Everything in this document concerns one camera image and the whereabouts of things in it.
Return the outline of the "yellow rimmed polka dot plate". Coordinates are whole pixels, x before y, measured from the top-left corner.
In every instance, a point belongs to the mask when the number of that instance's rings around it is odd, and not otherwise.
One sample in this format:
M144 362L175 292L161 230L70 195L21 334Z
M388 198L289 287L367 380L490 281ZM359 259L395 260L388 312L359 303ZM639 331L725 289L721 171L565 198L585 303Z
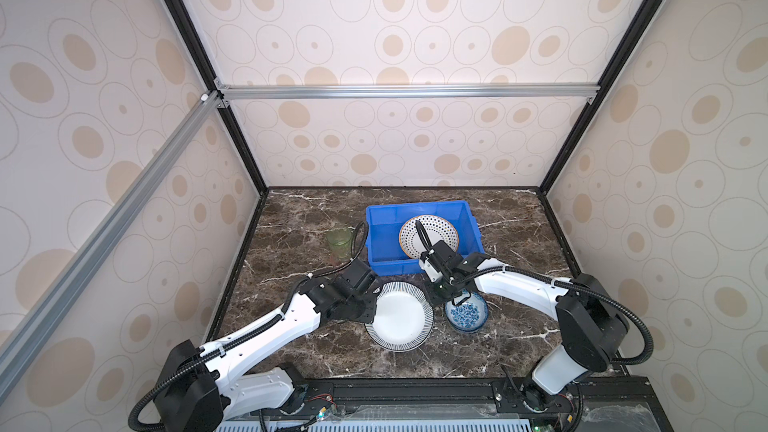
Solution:
M406 256L411 259L418 259L421 253L426 250L418 234L416 222L422 224L432 245L443 241L453 251L458 250L460 238L453 224L436 215L419 215L406 221L398 234L399 245Z

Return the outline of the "black striped white plate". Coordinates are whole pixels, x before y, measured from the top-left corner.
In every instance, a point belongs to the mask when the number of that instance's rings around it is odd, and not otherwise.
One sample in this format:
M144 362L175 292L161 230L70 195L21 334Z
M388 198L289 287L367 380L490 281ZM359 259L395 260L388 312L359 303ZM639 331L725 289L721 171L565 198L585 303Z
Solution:
M394 352L420 347L432 331L434 313L424 292L411 283L394 281L382 287L373 322L365 328L379 346Z

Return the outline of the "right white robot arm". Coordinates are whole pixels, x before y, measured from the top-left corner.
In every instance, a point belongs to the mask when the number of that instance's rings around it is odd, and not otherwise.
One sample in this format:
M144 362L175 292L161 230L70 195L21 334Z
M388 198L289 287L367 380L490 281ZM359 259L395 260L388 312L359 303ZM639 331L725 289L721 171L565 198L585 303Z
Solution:
M549 277L479 252L464 257L445 241L432 241L421 221L415 222L415 230L423 247L419 266L430 282L428 299L451 305L449 317L471 318L465 303L482 293L515 301L558 322L561 344L522 382L508 380L529 409L546 410L566 386L611 365L638 365L651 358L654 339L649 327L611 298L595 277Z

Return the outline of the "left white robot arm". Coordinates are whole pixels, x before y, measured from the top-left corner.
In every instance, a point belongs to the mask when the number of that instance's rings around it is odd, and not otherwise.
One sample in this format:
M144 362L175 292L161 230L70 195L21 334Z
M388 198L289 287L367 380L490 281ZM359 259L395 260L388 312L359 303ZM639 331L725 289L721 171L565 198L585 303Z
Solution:
M268 356L329 322L370 324L378 277L360 255L369 232L353 229L350 258L296 282L283 304L240 330L199 347L190 341L168 355L155 386L129 412L133 431L214 431L258 409L279 409L300 395L301 377L285 367L248 377Z

